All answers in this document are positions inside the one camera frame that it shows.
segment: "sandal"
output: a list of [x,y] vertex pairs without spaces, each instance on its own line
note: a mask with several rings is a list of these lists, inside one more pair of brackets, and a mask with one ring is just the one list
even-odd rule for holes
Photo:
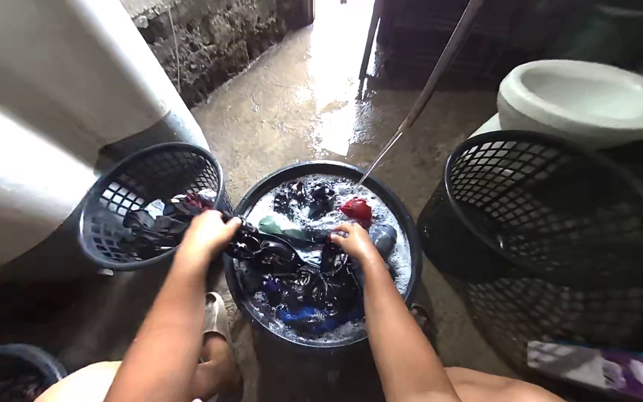
[[205,329],[202,335],[209,332],[214,332],[222,335],[228,345],[232,345],[232,338],[230,337],[230,324],[227,321],[227,309],[225,302],[222,300],[217,292],[209,292],[206,294],[205,300]]
[[428,311],[425,307],[412,303],[411,308],[409,308],[411,315],[416,319],[418,326],[421,327],[421,331],[432,342],[433,340],[433,322],[431,321],[431,315],[428,314]]

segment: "toilet bowl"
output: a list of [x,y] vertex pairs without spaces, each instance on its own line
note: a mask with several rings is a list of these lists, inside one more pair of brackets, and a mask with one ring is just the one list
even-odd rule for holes
[[531,61],[500,84],[503,130],[532,130],[598,149],[643,140],[643,77],[574,60]]

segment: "concrete wall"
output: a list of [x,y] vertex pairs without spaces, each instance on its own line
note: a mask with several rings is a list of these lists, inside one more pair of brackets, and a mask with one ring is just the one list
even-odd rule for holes
[[179,83],[188,107],[245,69],[288,29],[313,19],[308,0],[121,0],[121,4],[168,78],[175,86]]

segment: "concrete floor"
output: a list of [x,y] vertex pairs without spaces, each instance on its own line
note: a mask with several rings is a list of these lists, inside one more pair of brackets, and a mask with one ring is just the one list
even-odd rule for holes
[[[289,34],[193,111],[224,167],[234,204],[257,181],[295,162],[327,159],[368,167],[395,133],[419,91],[398,89],[379,71],[368,79],[362,100],[355,100],[371,5],[372,0],[318,1],[313,26]],[[370,71],[376,70],[373,64]],[[436,92],[374,172],[414,217],[441,180],[449,152],[495,113],[495,96],[492,90]],[[416,300],[433,315],[434,343],[444,363],[515,376],[480,336],[446,280],[425,258],[423,265]],[[168,266],[68,284],[1,285],[0,343],[40,345],[69,370],[120,360]],[[212,273],[211,287],[226,298],[232,317],[245,401],[382,399],[367,345],[319,354],[272,342],[237,311],[221,269]]]
[[[380,71],[380,77],[370,78],[371,89],[363,99],[355,100],[371,5],[370,0],[317,2],[313,26],[289,34],[218,89],[206,105],[193,110],[227,174],[233,204],[260,179],[295,162],[336,160],[368,168],[396,132],[419,91],[380,89],[389,87]],[[414,218],[441,180],[449,152],[495,114],[495,98],[493,91],[436,92],[413,128],[374,171]],[[218,286],[224,290],[224,280]],[[457,294],[425,258],[420,288],[417,299],[434,317],[435,346],[447,366],[514,376],[477,332]],[[257,380],[260,365],[265,365],[255,353],[254,330],[234,303],[228,304],[228,310],[234,317],[245,400],[266,400],[270,394],[259,389]],[[288,366],[287,370],[297,369]],[[293,379],[287,373],[276,378],[283,383],[275,387],[296,388],[300,380],[322,386],[324,381],[318,383],[313,376],[314,370]],[[335,387],[333,376],[328,387]]]

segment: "hand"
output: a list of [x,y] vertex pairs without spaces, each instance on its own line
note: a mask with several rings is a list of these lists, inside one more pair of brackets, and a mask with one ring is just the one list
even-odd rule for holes
[[216,210],[207,210],[197,215],[185,232],[176,259],[185,258],[192,264],[204,259],[209,262],[227,247],[240,224],[242,222],[238,217],[223,223],[222,214]]
[[335,230],[349,234],[348,237],[332,234],[332,242],[338,244],[348,255],[351,255],[352,258],[357,259],[362,264],[373,261],[374,259],[380,259],[383,262],[379,251],[376,250],[374,243],[372,243],[369,238],[369,233],[362,228],[361,224],[356,222],[342,223],[337,226]]

